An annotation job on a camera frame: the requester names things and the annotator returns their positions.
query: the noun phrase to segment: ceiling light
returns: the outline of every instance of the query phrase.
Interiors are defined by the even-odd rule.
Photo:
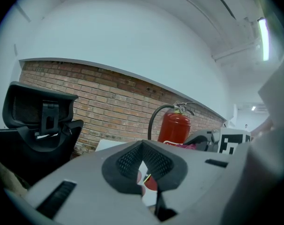
[[[263,60],[269,60],[269,32],[267,29],[267,21],[265,18],[261,18],[258,20],[261,36],[262,36],[262,43],[263,43]]]

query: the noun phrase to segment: black cable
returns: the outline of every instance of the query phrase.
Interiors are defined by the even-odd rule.
[[[152,114],[152,116],[151,116],[151,118],[150,118],[149,125],[148,125],[148,135],[147,135],[147,139],[148,139],[148,140],[151,140],[151,130],[152,130],[153,121],[154,121],[154,119],[155,119],[157,113],[158,113],[159,111],[161,111],[162,109],[164,109],[164,108],[174,108],[174,106],[173,106],[173,105],[163,105],[163,106],[158,107],[158,108],[155,110],[155,112]]]

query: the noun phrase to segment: red object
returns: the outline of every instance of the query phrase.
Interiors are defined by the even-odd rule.
[[[191,121],[180,113],[165,113],[158,141],[175,146],[188,138]]]

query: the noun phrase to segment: brick wall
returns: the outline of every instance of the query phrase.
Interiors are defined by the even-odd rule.
[[[71,94],[74,119],[84,121],[75,154],[94,151],[100,139],[129,142],[147,139],[147,128],[154,110],[163,104],[188,102],[170,91],[148,82],[109,70],[55,61],[26,62],[20,81]],[[191,133],[204,128],[219,128],[222,118],[197,104],[191,105]],[[157,115],[152,139],[157,139],[165,110]]]

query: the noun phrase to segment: white wall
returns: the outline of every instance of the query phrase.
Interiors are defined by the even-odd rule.
[[[18,0],[0,25],[0,128],[5,127],[2,106],[8,85],[19,80],[21,73],[20,53],[27,49],[28,39],[43,17],[60,3],[60,0]]]
[[[238,117],[235,129],[244,129],[245,124],[247,124],[247,130],[249,132],[260,126],[267,118],[269,114],[266,113],[256,113],[250,110],[238,110]]]
[[[169,13],[135,0],[67,0],[23,60],[73,60],[152,82],[229,116],[226,79],[206,44]]]

